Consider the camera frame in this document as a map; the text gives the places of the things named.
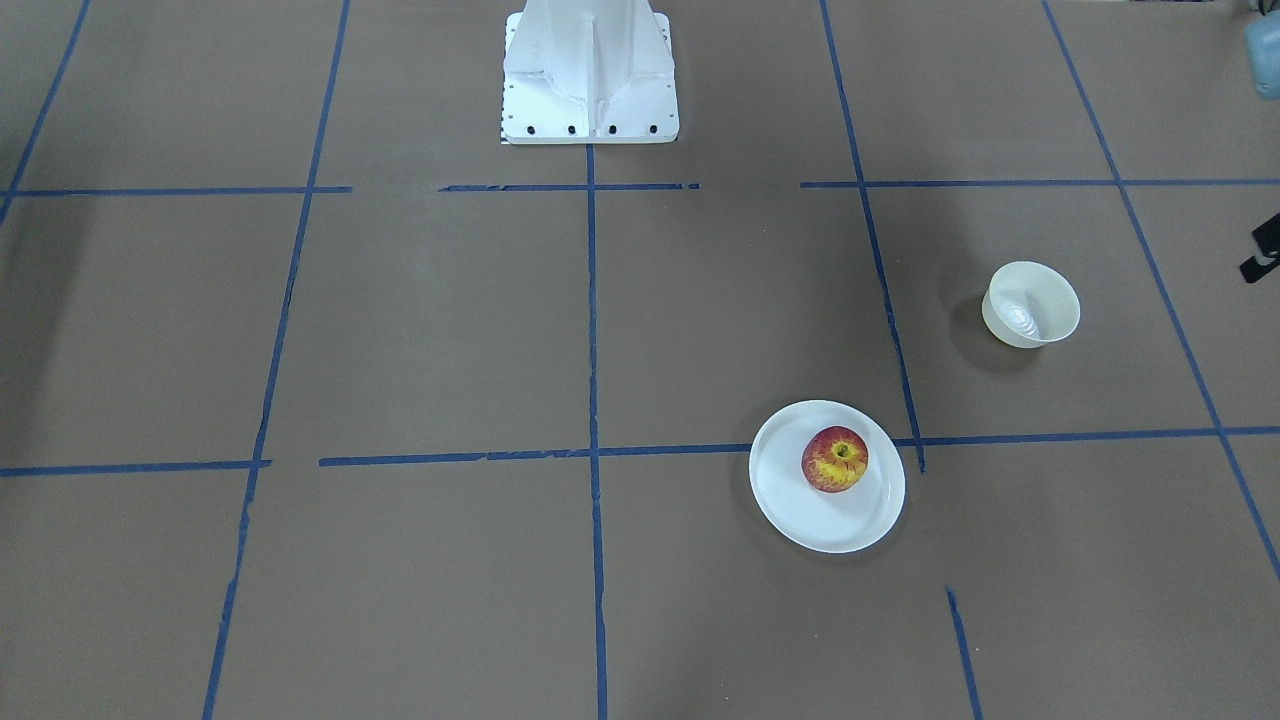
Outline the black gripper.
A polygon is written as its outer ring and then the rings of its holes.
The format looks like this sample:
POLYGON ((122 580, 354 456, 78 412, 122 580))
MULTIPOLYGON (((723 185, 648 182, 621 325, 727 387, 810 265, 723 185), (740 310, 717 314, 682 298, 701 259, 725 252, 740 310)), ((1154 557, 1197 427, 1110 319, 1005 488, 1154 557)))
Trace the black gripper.
POLYGON ((1251 232, 1254 254, 1240 264, 1240 275, 1253 284, 1279 268, 1280 215, 1275 214, 1251 232))

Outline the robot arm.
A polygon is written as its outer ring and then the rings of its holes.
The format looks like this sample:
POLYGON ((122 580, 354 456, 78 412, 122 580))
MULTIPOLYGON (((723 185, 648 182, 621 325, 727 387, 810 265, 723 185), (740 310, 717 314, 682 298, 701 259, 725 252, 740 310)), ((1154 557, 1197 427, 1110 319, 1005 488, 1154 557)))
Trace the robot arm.
MULTIPOLYGON (((1254 82, 1254 91, 1266 101, 1279 100, 1279 9, 1277 1, 1253 1, 1260 13, 1244 31, 1245 55, 1254 82)), ((1251 233, 1254 255, 1239 265, 1247 284, 1256 283, 1277 269, 1279 214, 1251 233)))

